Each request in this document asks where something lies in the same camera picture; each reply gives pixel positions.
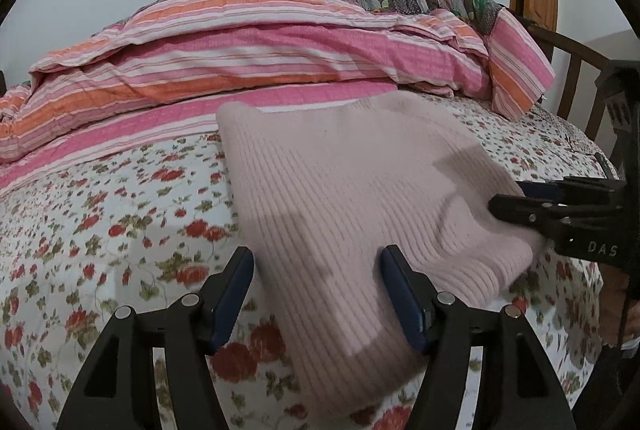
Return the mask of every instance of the floral bedsheet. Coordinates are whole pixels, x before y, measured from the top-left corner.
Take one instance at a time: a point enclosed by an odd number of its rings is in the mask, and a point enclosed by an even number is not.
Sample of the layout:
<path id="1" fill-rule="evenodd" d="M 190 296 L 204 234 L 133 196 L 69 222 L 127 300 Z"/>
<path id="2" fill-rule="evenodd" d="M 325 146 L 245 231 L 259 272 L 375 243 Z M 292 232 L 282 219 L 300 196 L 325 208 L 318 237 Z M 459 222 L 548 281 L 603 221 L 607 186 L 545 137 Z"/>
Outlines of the floral bedsheet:
<path id="1" fill-rule="evenodd" d="M 535 107 L 510 122 L 468 99 L 424 99 L 452 111 L 515 179 L 603 176 L 598 150 Z M 0 379 L 35 429 L 54 428 L 82 362 L 119 305 L 160 309 L 222 269 L 242 233 L 217 132 L 176 137 L 52 172 L 0 203 Z M 551 251 L 490 306 L 526 312 L 575 402 L 599 350 L 594 264 Z M 163 426 L 175 428 L 161 352 L 155 357 Z M 230 342 L 209 360 L 231 428 L 327 428 L 304 407 L 277 320 L 256 274 Z M 469 428 L 481 355 L 469 363 L 459 419 Z M 422 374 L 334 429 L 400 430 Z"/>

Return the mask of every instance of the striped quilt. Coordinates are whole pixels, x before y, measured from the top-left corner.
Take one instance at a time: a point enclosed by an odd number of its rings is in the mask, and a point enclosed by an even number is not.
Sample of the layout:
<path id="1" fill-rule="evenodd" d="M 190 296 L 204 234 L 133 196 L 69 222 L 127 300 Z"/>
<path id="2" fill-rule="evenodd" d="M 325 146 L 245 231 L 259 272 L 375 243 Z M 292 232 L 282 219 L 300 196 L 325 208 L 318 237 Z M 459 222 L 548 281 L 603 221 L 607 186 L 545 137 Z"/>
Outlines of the striped quilt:
<path id="1" fill-rule="evenodd" d="M 449 10 L 347 0 L 162 0 L 50 52 L 31 75 L 31 95 L 0 123 L 0 163 L 94 121 L 243 88 L 380 79 L 493 97 L 518 118 L 553 80 L 505 9 L 482 36 Z"/>

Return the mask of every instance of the red rose pattern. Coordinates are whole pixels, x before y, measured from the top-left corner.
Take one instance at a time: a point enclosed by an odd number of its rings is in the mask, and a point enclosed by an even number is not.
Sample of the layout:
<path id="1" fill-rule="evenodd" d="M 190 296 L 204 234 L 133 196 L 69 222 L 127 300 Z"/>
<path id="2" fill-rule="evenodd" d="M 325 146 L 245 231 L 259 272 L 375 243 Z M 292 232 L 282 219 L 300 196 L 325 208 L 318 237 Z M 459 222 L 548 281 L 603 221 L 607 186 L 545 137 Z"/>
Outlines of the red rose pattern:
<path id="1" fill-rule="evenodd" d="M 169 170 L 168 168 L 161 168 L 160 170 L 156 170 L 151 175 L 151 179 L 159 179 L 162 182 L 165 181 L 173 181 L 174 179 L 178 179 L 179 177 L 184 176 L 184 170 Z"/>
<path id="2" fill-rule="evenodd" d="M 527 312 L 527 306 L 529 305 L 529 303 L 527 302 L 526 299 L 524 299 L 521 296 L 516 296 L 516 298 L 514 298 L 513 300 L 511 300 L 511 303 L 516 306 L 518 309 L 520 309 L 520 311 L 522 311 L 523 313 Z"/>
<path id="3" fill-rule="evenodd" d="M 224 239 L 227 235 L 226 230 L 220 226 L 212 226 L 204 233 L 205 239 L 212 243 Z"/>
<path id="4" fill-rule="evenodd" d="M 20 267 L 18 269 L 14 269 L 11 272 L 11 276 L 9 277 L 9 280 L 11 280 L 12 282 L 15 279 L 20 279 L 20 277 L 24 276 L 24 264 L 20 264 Z"/>
<path id="5" fill-rule="evenodd" d="M 127 266 L 122 274 L 122 285 L 129 285 L 129 277 L 131 277 L 131 268 Z"/>
<path id="6" fill-rule="evenodd" d="M 249 350 L 258 363 L 271 363 L 285 355 L 287 349 L 275 322 L 258 325 L 249 336 Z"/>
<path id="7" fill-rule="evenodd" d="M 185 286 L 197 284 L 209 276 L 209 266 L 184 266 L 175 272 L 175 280 Z"/>
<path id="8" fill-rule="evenodd" d="M 41 259 L 45 253 L 47 253 L 47 251 L 49 251 L 49 245 L 42 245 L 41 247 L 39 247 L 36 250 L 36 254 L 35 257 L 36 259 Z"/>
<path id="9" fill-rule="evenodd" d="M 98 215 L 92 215 L 89 217 L 86 217 L 84 219 L 84 221 L 82 221 L 79 225 L 78 225 L 78 230 L 88 230 L 89 228 L 91 228 L 95 223 L 97 223 L 100 220 L 100 216 Z"/>
<path id="10" fill-rule="evenodd" d="M 408 406 L 390 408 L 373 425 L 373 430 L 402 430 L 409 420 L 411 409 Z"/>
<path id="11" fill-rule="evenodd" d="M 94 264 L 87 264 L 86 266 L 84 266 L 84 269 L 82 270 L 82 274 L 84 275 L 84 277 L 89 280 L 91 280 L 94 277 L 94 273 L 95 273 Z"/>
<path id="12" fill-rule="evenodd" d="M 20 299 L 17 296 L 10 297 L 9 306 L 11 309 L 11 314 L 15 315 L 18 312 L 18 307 L 20 307 Z"/>
<path id="13" fill-rule="evenodd" d="M 302 403 L 298 403 L 296 405 L 293 405 L 284 409 L 284 413 L 286 415 L 294 417 L 295 419 L 300 419 L 300 420 L 306 419 L 306 416 L 308 415 L 306 408 Z"/>
<path id="14" fill-rule="evenodd" d="M 209 359 L 209 363 L 218 377 L 229 383 L 240 383 L 255 376 L 258 370 L 258 363 L 249 349 L 239 342 L 222 347 Z"/>
<path id="15" fill-rule="evenodd" d="M 65 329 L 67 331 L 75 331 L 84 326 L 86 321 L 86 311 L 81 307 L 73 311 L 69 318 L 66 319 Z"/>
<path id="16" fill-rule="evenodd" d="M 127 229 L 122 225 L 113 225 L 111 228 L 109 228 L 109 235 L 111 237 L 117 237 L 118 235 L 122 235 L 126 231 Z"/>
<path id="17" fill-rule="evenodd" d="M 24 329 L 22 328 L 21 325 L 18 325 L 15 329 L 14 329 L 14 338 L 12 341 L 12 344 L 14 346 L 18 346 L 20 344 L 20 342 L 22 341 L 22 335 L 24 334 Z"/>
<path id="18" fill-rule="evenodd" d="M 197 219 L 193 223 L 184 227 L 184 233 L 190 237 L 201 237 L 207 230 L 208 223 L 202 219 Z"/>
<path id="19" fill-rule="evenodd" d="M 29 382 L 29 410 L 33 413 L 38 412 L 38 407 L 42 404 L 42 391 L 37 383 L 34 381 Z"/>

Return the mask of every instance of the folded sweater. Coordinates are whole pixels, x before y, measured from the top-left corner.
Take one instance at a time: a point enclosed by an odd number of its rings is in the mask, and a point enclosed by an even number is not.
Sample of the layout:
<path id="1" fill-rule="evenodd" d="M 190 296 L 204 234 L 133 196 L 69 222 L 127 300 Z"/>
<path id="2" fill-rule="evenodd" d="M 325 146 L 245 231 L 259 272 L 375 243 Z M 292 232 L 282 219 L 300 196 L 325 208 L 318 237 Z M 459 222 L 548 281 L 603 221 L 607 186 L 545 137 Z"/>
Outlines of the folded sweater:
<path id="1" fill-rule="evenodd" d="M 410 92 L 283 113 L 231 102 L 218 124 L 242 233 L 316 416 L 354 412 L 424 366 L 380 278 L 383 247 L 475 307 L 542 249 L 487 209 L 521 195 L 507 171 Z"/>

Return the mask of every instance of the pink striped blanket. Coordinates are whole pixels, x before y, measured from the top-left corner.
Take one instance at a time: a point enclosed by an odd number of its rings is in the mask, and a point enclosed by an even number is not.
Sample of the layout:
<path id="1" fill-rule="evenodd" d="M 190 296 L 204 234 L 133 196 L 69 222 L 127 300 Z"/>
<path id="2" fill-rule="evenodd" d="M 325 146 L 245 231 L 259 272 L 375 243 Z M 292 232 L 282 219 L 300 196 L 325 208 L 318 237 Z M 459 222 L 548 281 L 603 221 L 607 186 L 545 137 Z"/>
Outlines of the pink striped blanket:
<path id="1" fill-rule="evenodd" d="M 287 85 L 224 93 L 120 115 L 61 136 L 20 161 L 0 165 L 0 198 L 53 171 L 93 161 L 132 147 L 177 136 L 209 133 L 218 128 L 220 105 L 239 101 L 265 111 L 301 106 L 332 107 L 394 91 L 390 81 L 351 81 Z"/>
<path id="2" fill-rule="evenodd" d="M 552 73 L 536 52 L 525 56 L 522 27 L 503 22 L 505 42 L 485 46 L 447 10 L 406 16 L 344 0 L 164 0 L 38 61 L 31 95 L 0 123 L 0 163 L 122 113 L 274 84 L 382 78 L 489 99 L 498 89 L 490 74 L 500 89 L 518 77 L 534 91 L 494 100 L 515 117 Z"/>

